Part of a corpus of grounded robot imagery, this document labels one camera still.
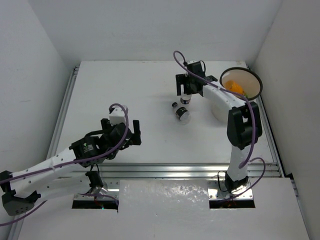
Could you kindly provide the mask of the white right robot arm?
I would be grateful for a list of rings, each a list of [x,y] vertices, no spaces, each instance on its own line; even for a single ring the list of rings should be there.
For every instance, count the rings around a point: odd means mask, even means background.
[[[229,167],[224,186],[228,193],[248,182],[248,162],[262,135],[260,110],[254,102],[262,92],[260,77],[243,67],[226,69],[220,78],[206,75],[202,61],[181,63],[185,70],[177,74],[177,95],[199,94],[211,101],[217,117],[226,119],[226,134],[231,144]]]

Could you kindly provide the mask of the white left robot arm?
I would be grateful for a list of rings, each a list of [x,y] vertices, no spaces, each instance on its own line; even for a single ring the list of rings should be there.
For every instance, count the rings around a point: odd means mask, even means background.
[[[142,143],[140,122],[132,123],[130,130],[123,122],[111,124],[103,118],[101,130],[87,133],[53,157],[19,172],[1,172],[1,200],[6,213],[17,216],[41,202],[68,194],[97,196],[106,185],[93,167]]]

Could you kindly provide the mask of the orange juice bottle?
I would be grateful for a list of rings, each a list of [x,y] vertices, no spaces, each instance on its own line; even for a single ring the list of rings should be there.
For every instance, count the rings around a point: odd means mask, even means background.
[[[241,95],[244,95],[245,91],[242,88],[241,85],[239,85],[238,83],[236,83],[234,80],[228,80],[224,83],[224,88],[228,91],[234,92],[234,93],[238,93]]]

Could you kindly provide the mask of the clear bottle black cap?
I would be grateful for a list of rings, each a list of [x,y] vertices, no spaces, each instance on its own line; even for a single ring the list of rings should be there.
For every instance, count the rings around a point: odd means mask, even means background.
[[[180,103],[182,105],[189,105],[191,103],[191,98],[192,98],[191,94],[182,94],[180,96]]]

